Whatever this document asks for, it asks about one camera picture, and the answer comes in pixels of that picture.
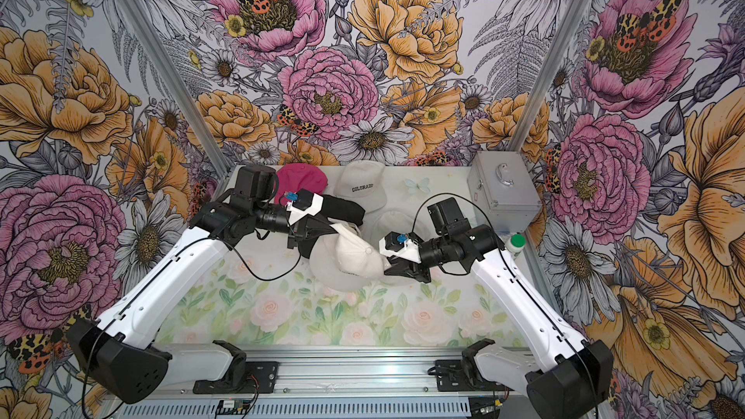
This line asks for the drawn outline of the black cap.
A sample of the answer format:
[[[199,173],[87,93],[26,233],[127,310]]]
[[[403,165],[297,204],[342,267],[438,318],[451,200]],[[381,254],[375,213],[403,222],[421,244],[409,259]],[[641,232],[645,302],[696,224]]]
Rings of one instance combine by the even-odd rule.
[[[361,226],[364,223],[366,211],[353,201],[332,195],[322,195],[321,214],[328,219],[336,219]]]

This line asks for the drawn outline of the white colorado cap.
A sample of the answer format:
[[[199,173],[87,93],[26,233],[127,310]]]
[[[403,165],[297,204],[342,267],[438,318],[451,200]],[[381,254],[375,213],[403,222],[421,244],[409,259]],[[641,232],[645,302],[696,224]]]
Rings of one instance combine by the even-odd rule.
[[[317,239],[308,263],[314,277],[339,292],[353,292],[384,277],[386,259],[360,235],[356,225],[336,221],[334,233]]]
[[[362,226],[362,237],[369,244],[378,244],[391,232],[407,234],[411,231],[422,240],[434,237],[434,232],[422,219],[414,221],[412,215],[399,209],[390,209],[376,213],[370,221],[366,221]]]
[[[349,163],[341,171],[334,195],[361,206],[367,213],[386,206],[387,195],[382,180],[385,165],[372,160]]]

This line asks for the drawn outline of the pink cap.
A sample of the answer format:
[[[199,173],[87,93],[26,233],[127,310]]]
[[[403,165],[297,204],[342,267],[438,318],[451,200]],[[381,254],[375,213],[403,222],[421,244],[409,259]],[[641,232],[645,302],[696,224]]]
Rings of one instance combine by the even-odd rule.
[[[275,194],[275,203],[285,205],[286,193],[297,193],[306,189],[315,194],[322,194],[328,186],[327,176],[316,166],[306,163],[293,163],[282,166],[277,171],[279,186]]]

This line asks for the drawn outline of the white Colorado cap front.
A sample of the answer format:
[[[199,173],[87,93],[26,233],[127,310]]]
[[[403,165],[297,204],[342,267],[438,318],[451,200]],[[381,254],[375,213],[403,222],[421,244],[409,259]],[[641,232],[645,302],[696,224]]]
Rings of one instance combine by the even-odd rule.
[[[362,237],[369,244],[378,244],[391,232],[407,234],[411,231],[422,240],[434,237],[434,232],[422,219],[414,221],[412,215],[399,209],[390,209],[376,213],[370,221],[366,221],[362,226]]]

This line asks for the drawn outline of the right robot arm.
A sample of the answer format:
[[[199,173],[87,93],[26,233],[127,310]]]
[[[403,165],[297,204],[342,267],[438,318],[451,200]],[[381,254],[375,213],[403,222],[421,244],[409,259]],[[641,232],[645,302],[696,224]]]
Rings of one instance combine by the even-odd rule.
[[[430,206],[428,213],[436,232],[431,240],[391,231],[379,241],[388,262],[384,273],[429,283],[432,269],[459,263],[497,301],[531,351],[520,355],[492,339],[477,341],[463,350],[458,367],[434,367],[445,387],[502,386],[527,397],[541,418],[599,417],[609,399],[610,349],[588,341],[552,308],[490,225],[471,225],[453,198]]]

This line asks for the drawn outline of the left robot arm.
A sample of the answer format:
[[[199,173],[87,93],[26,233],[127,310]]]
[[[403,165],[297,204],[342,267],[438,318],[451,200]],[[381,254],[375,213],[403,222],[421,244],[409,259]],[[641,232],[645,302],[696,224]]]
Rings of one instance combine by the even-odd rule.
[[[155,344],[171,310],[198,279],[258,231],[283,233],[291,248],[333,232],[341,199],[300,190],[286,205],[274,201],[277,173],[244,166],[234,187],[198,211],[174,247],[119,302],[67,333],[86,380],[95,380],[126,405],[161,386],[190,382],[211,393],[238,393],[248,380],[246,353],[226,341],[178,347]]]

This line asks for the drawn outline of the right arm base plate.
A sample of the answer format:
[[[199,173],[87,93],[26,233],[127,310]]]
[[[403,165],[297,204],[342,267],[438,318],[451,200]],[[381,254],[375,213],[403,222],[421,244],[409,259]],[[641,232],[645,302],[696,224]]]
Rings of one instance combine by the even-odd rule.
[[[477,378],[457,360],[436,360],[427,374],[436,378],[439,392],[494,391],[499,387],[495,382]]]

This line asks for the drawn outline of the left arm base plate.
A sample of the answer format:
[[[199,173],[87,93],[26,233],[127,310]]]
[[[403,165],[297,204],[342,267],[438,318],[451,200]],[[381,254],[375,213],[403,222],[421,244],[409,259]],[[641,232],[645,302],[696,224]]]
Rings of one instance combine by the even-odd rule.
[[[198,380],[192,393],[195,395],[267,395],[275,391],[278,362],[238,362],[219,380]]]

